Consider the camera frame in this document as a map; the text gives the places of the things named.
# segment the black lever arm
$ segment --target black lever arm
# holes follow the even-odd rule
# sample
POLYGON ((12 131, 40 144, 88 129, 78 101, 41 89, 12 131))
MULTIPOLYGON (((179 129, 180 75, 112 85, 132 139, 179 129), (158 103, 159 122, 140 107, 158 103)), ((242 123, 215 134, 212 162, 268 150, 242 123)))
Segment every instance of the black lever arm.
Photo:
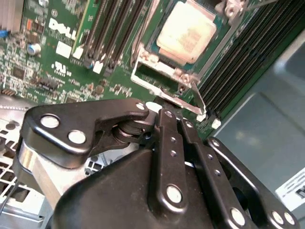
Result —
POLYGON ((117 143, 111 133, 114 125, 143 120, 148 114, 148 108, 133 98, 37 106, 26 113, 21 138, 54 163, 76 168, 85 163, 98 144, 107 148, 106 139, 112 145, 117 143))

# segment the chip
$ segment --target chip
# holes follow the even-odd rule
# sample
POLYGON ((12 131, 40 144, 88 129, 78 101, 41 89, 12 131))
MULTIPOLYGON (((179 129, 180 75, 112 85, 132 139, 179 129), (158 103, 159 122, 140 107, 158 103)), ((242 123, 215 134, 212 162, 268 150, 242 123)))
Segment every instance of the chip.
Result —
POLYGON ((34 21, 33 24, 32 24, 32 30, 33 30, 33 31, 37 31, 38 26, 39 26, 38 21, 34 21))
POLYGON ((214 18, 198 4, 177 2, 157 39, 159 53, 181 65, 194 64, 216 32, 214 18))
POLYGON ((19 67, 16 67, 16 66, 13 68, 13 72, 12 72, 13 76, 23 80, 24 74, 25 74, 25 70, 23 70, 19 67))
POLYGON ((71 98, 71 97, 67 97, 67 100, 66 100, 66 103, 67 103, 67 104, 72 104, 72 103, 76 103, 76 102, 77 102, 76 99, 73 99, 73 98, 71 98))
POLYGON ((26 37, 28 39, 28 43, 30 43, 30 44, 35 44, 39 40, 36 33, 28 33, 28 34, 26 34, 26 37))
POLYGON ((44 30, 44 24, 39 24, 37 28, 37 32, 43 33, 43 30, 44 30))

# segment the silver metal bar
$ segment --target silver metal bar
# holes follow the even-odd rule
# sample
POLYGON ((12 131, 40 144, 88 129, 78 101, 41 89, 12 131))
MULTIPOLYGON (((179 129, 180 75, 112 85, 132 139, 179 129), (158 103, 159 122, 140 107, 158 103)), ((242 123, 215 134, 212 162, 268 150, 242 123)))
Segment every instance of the silver metal bar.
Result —
POLYGON ((19 161, 33 174, 52 209, 55 209, 57 202, 68 188, 86 177, 84 165, 77 169, 63 168, 39 155, 24 142, 21 144, 19 161))
POLYGON ((164 93, 160 88, 146 82, 145 80, 140 79, 138 76, 135 75, 135 72, 137 70, 137 66, 139 64, 140 61, 140 55, 137 58, 137 61, 134 65, 134 69, 132 71, 132 75, 131 75, 131 81, 135 82, 136 84, 148 89, 149 91, 151 91, 154 95, 161 97, 167 101, 172 102, 173 104, 177 105, 178 107, 181 108, 185 108, 195 114, 197 114, 197 121, 198 122, 202 122, 205 118, 206 118, 206 110, 202 110, 199 107, 193 106, 188 104, 187 102, 177 98, 177 97, 172 97, 166 93, 164 93))

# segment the capacitor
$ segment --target capacitor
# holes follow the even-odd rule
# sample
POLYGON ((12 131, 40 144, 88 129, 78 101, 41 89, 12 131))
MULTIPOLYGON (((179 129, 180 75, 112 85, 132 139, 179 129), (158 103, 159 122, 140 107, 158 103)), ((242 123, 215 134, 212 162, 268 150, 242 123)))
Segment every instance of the capacitor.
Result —
POLYGON ((41 46, 39 44, 28 45, 28 54, 30 56, 35 56, 41 52, 41 46))

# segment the integrated circuit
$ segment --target integrated circuit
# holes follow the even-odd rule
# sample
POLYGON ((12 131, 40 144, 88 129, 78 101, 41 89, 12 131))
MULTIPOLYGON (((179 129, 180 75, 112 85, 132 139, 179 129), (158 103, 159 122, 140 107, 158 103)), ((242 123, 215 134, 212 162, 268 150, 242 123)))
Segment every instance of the integrated circuit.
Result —
POLYGON ((214 19, 202 6, 179 1, 157 39, 159 54, 181 65, 194 64, 216 32, 214 19))
POLYGON ((38 80, 38 86, 50 92, 55 91, 58 88, 58 85, 59 83, 51 78, 40 78, 38 80))
POLYGON ((13 71, 12 71, 12 76, 17 77, 18 79, 23 80, 24 78, 24 74, 25 74, 25 70, 23 70, 20 67, 14 66, 13 67, 13 71))
POLYGON ((28 43, 30 44, 37 43, 39 41, 36 33, 27 33, 26 37, 28 39, 28 43))
POLYGON ((77 100, 74 98, 71 98, 71 97, 67 97, 67 99, 66 99, 67 104, 72 104, 72 103, 76 103, 76 102, 77 102, 77 100))

